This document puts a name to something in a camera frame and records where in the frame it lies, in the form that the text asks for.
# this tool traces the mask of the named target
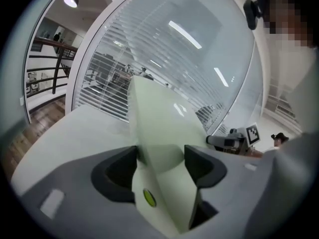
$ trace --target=person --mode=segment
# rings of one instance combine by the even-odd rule
[[[140,74],[139,74],[139,76],[141,76],[141,77],[145,77],[145,75],[146,75],[146,68],[145,67],[142,67],[142,71],[140,72]]]
[[[289,140],[289,137],[286,137],[282,132],[278,133],[277,135],[272,134],[271,138],[274,140],[274,146],[269,148],[269,150],[279,149],[283,143]],[[261,151],[255,150],[253,148],[249,148],[247,152],[248,156],[253,157],[262,157],[263,153]]]
[[[59,32],[58,34],[56,34],[54,37],[53,37],[53,41],[59,41],[60,39],[60,35],[61,35],[61,32]]]
[[[317,0],[257,0],[270,33],[286,33],[300,46],[319,44]]]

